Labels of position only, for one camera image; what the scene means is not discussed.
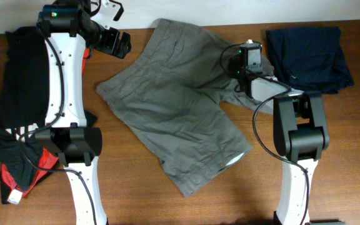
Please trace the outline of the grey shorts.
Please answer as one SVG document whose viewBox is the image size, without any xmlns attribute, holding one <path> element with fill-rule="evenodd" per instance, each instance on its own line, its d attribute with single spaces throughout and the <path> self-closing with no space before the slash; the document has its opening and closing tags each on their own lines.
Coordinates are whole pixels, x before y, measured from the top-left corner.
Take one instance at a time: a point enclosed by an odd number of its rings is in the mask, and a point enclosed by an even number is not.
<svg viewBox="0 0 360 225">
<path fill-rule="evenodd" d="M 238 82 L 221 68 L 228 47 L 203 27 L 160 19 L 139 58 L 96 88 L 186 197 L 252 148 L 221 102 L 271 113 L 236 92 Z"/>
</svg>

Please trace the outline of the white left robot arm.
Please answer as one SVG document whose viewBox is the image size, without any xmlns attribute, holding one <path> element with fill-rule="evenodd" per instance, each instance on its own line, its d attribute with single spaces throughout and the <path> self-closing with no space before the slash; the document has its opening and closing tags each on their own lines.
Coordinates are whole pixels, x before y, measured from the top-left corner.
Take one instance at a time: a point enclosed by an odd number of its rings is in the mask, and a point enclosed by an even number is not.
<svg viewBox="0 0 360 225">
<path fill-rule="evenodd" d="M 48 53 L 49 102 L 45 126 L 35 138 L 62 165 L 76 211 L 76 224 L 106 225 L 98 183 L 101 130 L 87 125 L 83 107 L 85 51 L 125 58 L 131 37 L 111 26 L 120 20 L 123 5 L 114 0 L 54 1 L 39 13 L 37 28 Z"/>
</svg>

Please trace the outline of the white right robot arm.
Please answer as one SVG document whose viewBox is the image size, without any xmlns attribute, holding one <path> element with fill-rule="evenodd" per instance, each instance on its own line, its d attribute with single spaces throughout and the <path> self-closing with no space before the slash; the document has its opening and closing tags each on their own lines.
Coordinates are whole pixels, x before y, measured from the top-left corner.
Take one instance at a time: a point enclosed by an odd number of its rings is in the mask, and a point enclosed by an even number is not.
<svg viewBox="0 0 360 225">
<path fill-rule="evenodd" d="M 273 110 L 275 151 L 263 149 L 282 161 L 281 197 L 273 223 L 310 224 L 309 197 L 315 168 L 329 145 L 321 93 L 292 89 L 264 74 L 260 42 L 237 44 L 225 71 L 238 81 L 236 92 L 259 101 L 255 113 L 268 105 Z"/>
</svg>

